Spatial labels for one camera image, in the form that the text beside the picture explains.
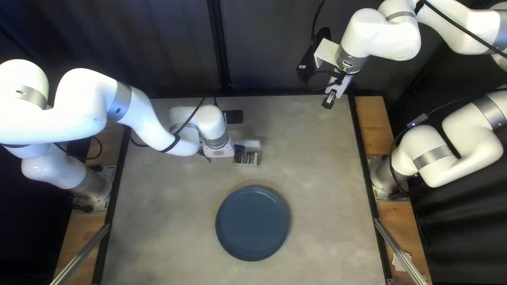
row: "silver metal band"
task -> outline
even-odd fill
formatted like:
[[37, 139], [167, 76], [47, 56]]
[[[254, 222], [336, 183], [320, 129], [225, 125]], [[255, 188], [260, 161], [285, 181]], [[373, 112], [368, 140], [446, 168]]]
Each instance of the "silver metal band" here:
[[206, 143], [206, 145], [209, 146], [210, 148], [218, 149], [227, 143], [227, 141], [229, 140], [229, 134], [227, 134], [227, 130], [226, 130], [224, 132], [224, 134], [222, 136], [220, 136], [219, 138], [206, 139], [203, 137], [202, 139]]
[[[181, 126], [183, 126], [183, 123], [174, 124], [173, 126], [171, 126], [169, 128], [169, 132], [172, 132], [175, 129], [179, 129]], [[185, 127], [194, 128], [197, 131], [199, 131], [199, 128], [196, 125], [192, 124], [192, 123], [188, 123]]]
[[479, 99], [473, 101], [473, 103], [479, 108], [484, 117], [486, 117], [493, 130], [507, 124], [505, 115], [489, 96], [481, 96]]
[[391, 15], [385, 17], [385, 20], [389, 22], [390, 20], [392, 20], [394, 18], [402, 17], [402, 16], [410, 16], [410, 17], [415, 18], [415, 14], [412, 13], [412, 12], [409, 12], [409, 11], [400, 11], [400, 12], [392, 13]]
[[352, 66], [350, 70], [347, 71], [348, 74], [353, 74], [361, 70], [361, 68], [366, 63], [368, 57], [354, 57], [348, 54], [341, 45], [338, 46], [338, 51], [335, 55], [336, 63], [340, 69], [343, 66]]
[[[507, 49], [507, 10], [494, 9], [500, 15], [500, 27], [498, 28], [498, 34], [496, 35], [495, 41], [492, 46], [498, 48], [501, 51]], [[495, 52], [488, 49], [484, 52], [485, 54], [494, 54]]]
[[2, 144], [2, 146], [6, 147], [6, 148], [11, 148], [11, 149], [20, 149], [20, 148], [27, 147], [29, 145], [4, 145], [4, 144]]
[[81, 183], [68, 190], [79, 196], [80, 202], [86, 205], [95, 205], [109, 195], [106, 179], [88, 167]]
[[114, 122], [118, 122], [123, 118], [132, 100], [132, 88], [119, 81], [116, 81], [116, 83], [118, 88], [116, 89], [115, 99], [107, 111], [107, 119]]
[[452, 152], [449, 146], [441, 146], [418, 156], [416, 159], [414, 159], [414, 165], [417, 170], [420, 170], [428, 164], [450, 155], [452, 155]]
[[19, 85], [17, 88], [14, 88], [14, 90], [15, 92], [12, 92], [11, 94], [14, 98], [23, 99], [37, 105], [43, 110], [46, 109], [48, 101], [44, 95], [42, 95], [42, 93], [38, 92], [37, 90], [26, 85]]

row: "black vertical pole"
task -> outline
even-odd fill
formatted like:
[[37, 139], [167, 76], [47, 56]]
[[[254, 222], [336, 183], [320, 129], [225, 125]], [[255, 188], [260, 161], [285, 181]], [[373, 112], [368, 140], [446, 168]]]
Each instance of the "black vertical pole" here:
[[219, 71], [220, 92], [230, 94], [232, 91], [229, 65], [227, 64], [227, 51], [225, 44], [224, 26], [222, 23], [222, 7], [220, 0], [207, 0], [209, 22], [216, 56], [216, 65]]

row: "white bracket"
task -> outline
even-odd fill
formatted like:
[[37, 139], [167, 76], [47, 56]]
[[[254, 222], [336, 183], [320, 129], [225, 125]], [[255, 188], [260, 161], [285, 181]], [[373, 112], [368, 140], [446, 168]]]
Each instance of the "white bracket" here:
[[[317, 47], [317, 50], [313, 53], [317, 68], [320, 68], [323, 61], [328, 62], [338, 68], [338, 64], [336, 63], [336, 52], [338, 51], [339, 46], [340, 45], [333, 43], [327, 39], [322, 39]], [[345, 92], [345, 89], [347, 89], [347, 86], [349, 85], [352, 77], [354, 77], [354, 75], [346, 75], [341, 85], [333, 85], [331, 87], [327, 87], [325, 94], [331, 92], [331, 89], [335, 89], [336, 99], [339, 99], [343, 95], [343, 92]], [[335, 79], [336, 78], [331, 77], [329, 83], [332, 83]]]

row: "metal base plate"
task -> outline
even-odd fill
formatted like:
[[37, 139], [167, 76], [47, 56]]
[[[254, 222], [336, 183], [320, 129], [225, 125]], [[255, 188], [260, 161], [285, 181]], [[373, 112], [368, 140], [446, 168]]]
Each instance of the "metal base plate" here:
[[[382, 160], [381, 155], [367, 155], [366, 158], [368, 160], [368, 169], [372, 169], [373, 165], [379, 163]], [[407, 185], [406, 181], [403, 181], [401, 183], [401, 186], [403, 187], [403, 189], [405, 191], [407, 191], [407, 192], [409, 191], [409, 186]], [[400, 198], [396, 198], [396, 199], [391, 199], [389, 197], [390, 192], [382, 191], [382, 190], [378, 189], [377, 187], [375, 187], [375, 185], [373, 185], [373, 184], [372, 184], [372, 188], [373, 188], [373, 194], [375, 195], [375, 200], [377, 202], [406, 202], [409, 200], [408, 197], [400, 197]]]
[[[100, 172], [97, 172], [99, 175], [105, 177], [105, 179], [107, 180], [107, 190], [108, 192], [111, 192], [111, 189], [113, 187], [113, 179], [115, 177], [115, 173], [116, 173], [116, 166], [115, 165], [111, 165], [111, 166], [103, 166], [103, 170], [100, 171]], [[74, 203], [75, 204], [78, 204], [77, 203], [78, 201], [78, 197], [74, 198]], [[107, 211], [107, 206], [109, 205], [109, 196], [104, 199], [103, 201], [101, 201], [100, 203], [97, 203], [95, 205], [93, 205], [93, 211], [90, 212], [90, 213], [86, 213], [82, 210], [78, 210], [78, 209], [73, 209], [72, 210], [72, 214], [73, 215], [96, 215], [96, 214], [105, 214], [105, 212]]]

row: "wooden board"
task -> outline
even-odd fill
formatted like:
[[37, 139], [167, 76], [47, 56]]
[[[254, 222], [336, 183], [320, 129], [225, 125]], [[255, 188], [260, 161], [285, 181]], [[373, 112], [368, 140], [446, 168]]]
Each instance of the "wooden board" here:
[[[83, 246], [104, 224], [105, 215], [72, 215], [68, 221], [67, 232], [58, 258], [55, 277], [78, 254]], [[97, 258], [94, 249], [81, 266], [67, 280], [66, 285], [90, 285]]]
[[391, 147], [391, 125], [382, 96], [355, 98], [357, 119], [367, 155], [387, 155]]
[[[361, 96], [355, 98], [356, 112], [366, 155], [388, 155], [393, 136], [384, 99], [381, 96]], [[398, 244], [412, 255], [415, 267], [424, 275], [429, 284], [426, 257], [419, 237], [419, 231], [410, 202], [378, 202], [377, 210], [382, 224]], [[396, 271], [392, 262], [392, 250], [386, 244], [391, 273], [396, 285], [414, 284], [406, 272]]]
[[[431, 278], [429, 276], [426, 257], [422, 249], [419, 231], [412, 211], [410, 202], [379, 202], [377, 203], [379, 218], [384, 227], [396, 239], [398, 244], [404, 251], [412, 256], [412, 263], [417, 270], [426, 277], [429, 284]], [[396, 271], [392, 265], [393, 251], [386, 244], [387, 256], [391, 265], [391, 273], [396, 285], [412, 285], [414, 282], [406, 272]]]

